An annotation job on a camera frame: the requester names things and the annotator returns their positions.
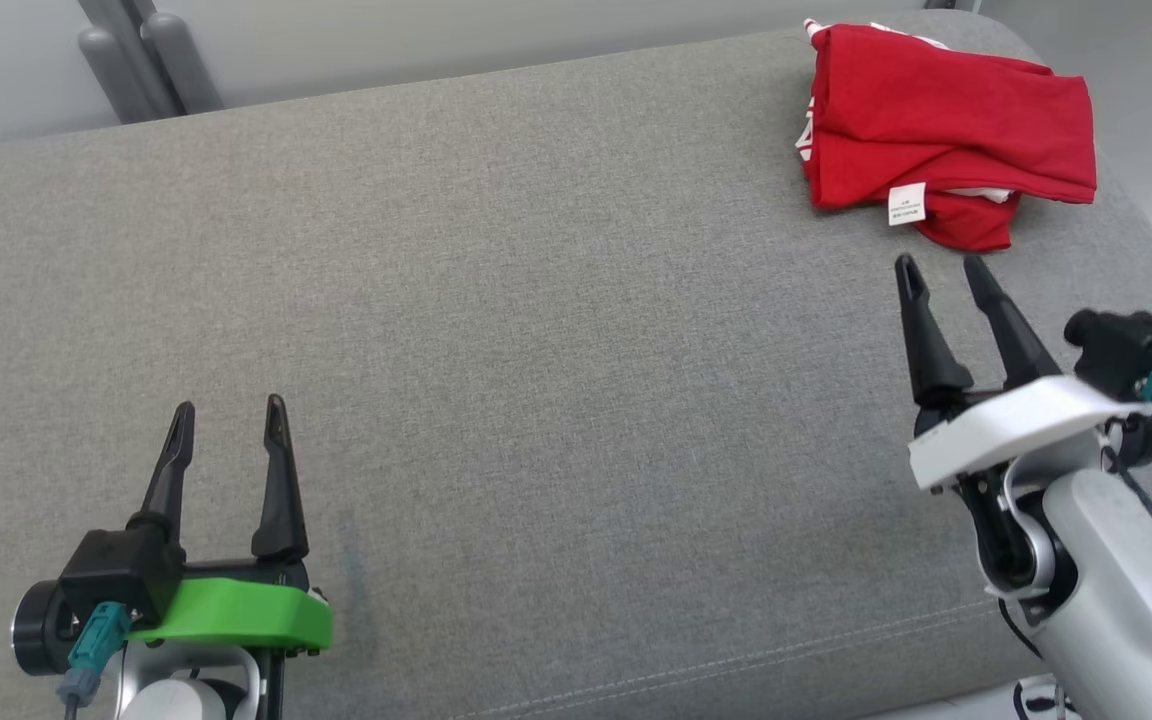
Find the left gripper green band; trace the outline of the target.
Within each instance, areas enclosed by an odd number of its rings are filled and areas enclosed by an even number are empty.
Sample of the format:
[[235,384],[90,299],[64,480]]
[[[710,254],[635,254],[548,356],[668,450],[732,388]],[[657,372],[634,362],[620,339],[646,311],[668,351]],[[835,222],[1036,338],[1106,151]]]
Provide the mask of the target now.
[[[248,647],[285,655],[320,653],[333,644],[334,615],[308,577],[305,509],[294,457],[285,397],[270,395],[264,427],[268,471],[262,518],[252,535],[259,560],[189,564],[169,611],[157,626],[132,619],[124,642],[156,647],[165,643]],[[195,450],[195,406],[175,407],[172,424],[141,510],[127,530],[154,528],[168,546],[180,546],[185,470]],[[12,652],[31,676],[61,675],[88,619],[74,611],[56,579],[29,588],[12,620]]]

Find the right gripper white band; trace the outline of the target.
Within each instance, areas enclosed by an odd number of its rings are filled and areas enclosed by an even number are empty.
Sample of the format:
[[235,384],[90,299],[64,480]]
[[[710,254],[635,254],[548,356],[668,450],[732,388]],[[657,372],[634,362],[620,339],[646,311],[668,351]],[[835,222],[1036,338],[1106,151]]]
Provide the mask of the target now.
[[[1061,376],[1062,369],[986,262],[969,256],[963,266],[975,306],[986,314],[995,338],[1007,392],[942,420],[909,444],[916,486],[946,486],[960,475],[1021,457],[1029,465],[1069,473],[1100,458],[1106,420],[1152,415],[1152,404],[1120,402],[1079,378]],[[914,255],[897,256],[893,270],[914,404],[954,406],[973,387],[972,373],[958,363],[934,319],[931,291]]]

